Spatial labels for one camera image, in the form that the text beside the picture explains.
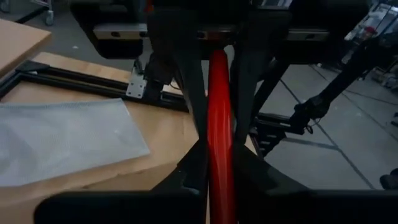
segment wooden table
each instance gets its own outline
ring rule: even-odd
[[[41,53],[35,59],[53,67],[128,82],[129,72],[71,58]],[[2,102],[59,103],[103,100],[102,96],[20,83]],[[24,185],[0,188],[0,223],[32,223],[35,206],[49,195],[65,190],[148,190],[176,168],[177,162],[197,141],[188,113],[125,101],[150,149],[148,156]],[[248,147],[255,152],[251,141]]]
[[[51,33],[0,19],[0,78],[50,40]]]

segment clear plastic sheet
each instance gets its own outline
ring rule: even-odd
[[[0,187],[149,154],[120,99],[0,104]]]

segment red cylindrical bar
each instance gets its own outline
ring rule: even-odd
[[[236,224],[231,119],[228,59],[224,50],[216,50],[210,56],[207,118],[210,220],[215,224]]]

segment wooden board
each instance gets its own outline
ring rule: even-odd
[[[35,59],[53,67],[127,82],[129,72],[41,53]],[[59,103],[102,100],[104,97],[34,83],[20,83],[2,102]],[[66,190],[149,190],[175,167],[197,141],[188,113],[125,101],[150,149],[148,156],[84,170],[20,187],[0,188],[0,223],[32,223],[35,206],[43,198]],[[255,152],[251,141],[246,144]]]
[[[0,19],[0,78],[50,40],[51,33]]]

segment floor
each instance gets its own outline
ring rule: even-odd
[[[0,18],[15,20],[36,7],[20,3],[12,5],[11,14],[0,12]],[[27,25],[52,32],[44,51],[125,70],[132,67],[132,60],[101,58],[64,2],[55,8],[54,26],[46,27],[39,17]],[[207,63],[203,66],[207,82]],[[291,65],[261,111],[290,116],[295,104],[318,94],[334,77],[336,73],[318,67]],[[382,189],[379,177],[398,167],[398,128],[389,123],[396,111],[398,96],[370,79],[355,82],[313,124],[314,134],[288,134],[266,161],[313,189]]]

